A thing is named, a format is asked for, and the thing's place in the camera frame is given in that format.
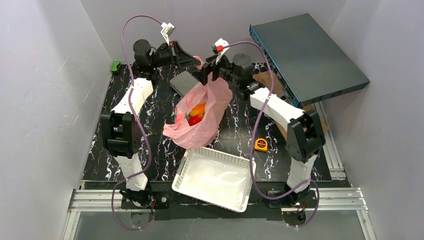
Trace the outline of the pink plastic bag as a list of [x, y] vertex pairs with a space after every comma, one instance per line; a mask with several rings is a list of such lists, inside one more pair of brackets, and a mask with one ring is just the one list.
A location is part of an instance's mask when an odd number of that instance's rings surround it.
[[177, 103], [174, 123], [166, 123], [162, 134], [184, 149], [209, 145], [232, 98], [229, 84], [221, 77], [212, 80], [210, 73], [205, 85], [198, 81]]

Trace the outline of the orange yellow fake mango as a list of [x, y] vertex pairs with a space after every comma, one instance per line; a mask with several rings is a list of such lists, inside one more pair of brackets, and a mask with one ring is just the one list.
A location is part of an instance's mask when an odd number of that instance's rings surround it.
[[205, 107], [206, 107], [206, 103], [200, 103], [198, 105], [196, 105], [190, 112], [189, 115], [191, 117], [195, 117], [197, 115], [204, 115], [205, 114]]

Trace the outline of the red fake apple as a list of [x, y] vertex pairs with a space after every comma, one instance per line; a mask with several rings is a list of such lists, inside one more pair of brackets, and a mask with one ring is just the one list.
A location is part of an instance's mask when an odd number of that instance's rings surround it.
[[197, 114], [197, 115], [191, 116], [188, 120], [188, 124], [190, 126], [194, 126], [198, 124], [199, 122], [201, 122], [203, 118], [204, 118], [204, 114]]

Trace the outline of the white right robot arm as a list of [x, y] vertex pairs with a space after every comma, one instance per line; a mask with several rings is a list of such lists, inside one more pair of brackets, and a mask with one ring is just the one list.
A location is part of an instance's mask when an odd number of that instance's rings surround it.
[[269, 201], [285, 197], [297, 200], [309, 191], [314, 163], [326, 143], [319, 114], [292, 106], [273, 94], [273, 87], [266, 87], [253, 77], [254, 67], [250, 57], [237, 54], [233, 62], [226, 56], [215, 54], [200, 63], [194, 76], [205, 85], [208, 76], [215, 81], [222, 78], [236, 85], [244, 100], [258, 109], [258, 116], [266, 114], [286, 131], [286, 149], [291, 158], [290, 172], [285, 193], [279, 196], [261, 196]]

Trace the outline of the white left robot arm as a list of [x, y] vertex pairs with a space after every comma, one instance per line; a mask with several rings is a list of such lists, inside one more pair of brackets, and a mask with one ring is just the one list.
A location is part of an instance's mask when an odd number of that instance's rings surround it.
[[130, 87], [120, 102], [100, 115], [103, 146], [118, 162], [125, 177], [126, 189], [120, 193], [131, 201], [146, 204], [152, 199], [150, 183], [143, 173], [139, 148], [146, 133], [140, 129], [140, 111], [157, 85], [159, 68], [173, 66], [178, 70], [200, 65], [177, 40], [154, 48], [145, 39], [133, 44], [134, 62], [128, 66]]

